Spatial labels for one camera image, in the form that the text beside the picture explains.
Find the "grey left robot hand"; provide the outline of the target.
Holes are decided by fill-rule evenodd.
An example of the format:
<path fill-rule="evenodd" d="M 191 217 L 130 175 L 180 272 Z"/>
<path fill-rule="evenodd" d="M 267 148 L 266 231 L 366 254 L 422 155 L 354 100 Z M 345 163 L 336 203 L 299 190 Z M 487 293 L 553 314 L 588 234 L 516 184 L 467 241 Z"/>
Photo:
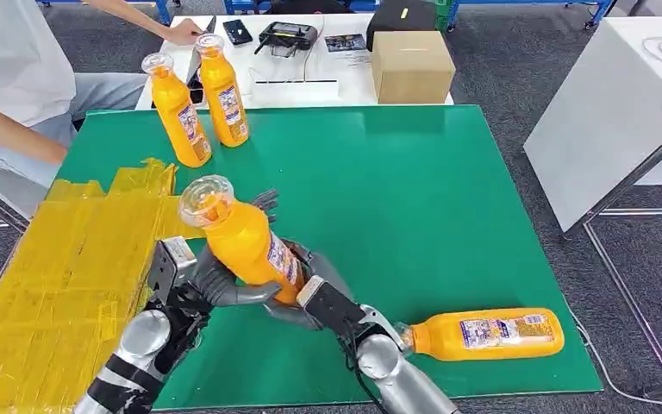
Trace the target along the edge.
<path fill-rule="evenodd" d="M 198 257 L 191 283 L 210 305 L 263 304 L 273 299 L 282 288 L 274 281 L 262 285 L 238 285 L 236 280 L 237 277 L 206 246 Z"/>

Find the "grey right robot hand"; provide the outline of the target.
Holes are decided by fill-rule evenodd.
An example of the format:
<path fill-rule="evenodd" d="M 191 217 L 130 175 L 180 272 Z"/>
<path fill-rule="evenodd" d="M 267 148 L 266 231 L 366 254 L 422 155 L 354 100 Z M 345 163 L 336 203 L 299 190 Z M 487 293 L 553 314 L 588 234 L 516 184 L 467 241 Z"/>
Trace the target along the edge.
<path fill-rule="evenodd" d="M 289 239 L 283 239 L 283 242 L 303 264 L 307 279 L 318 275 L 349 299 L 353 299 L 353 294 L 348 284 L 325 255 L 309 250 L 305 246 Z M 263 306 L 266 312 L 277 320 L 295 324 L 312 331 L 324 329 L 324 326 L 303 308 L 289 306 L 275 299 L 269 299 Z"/>

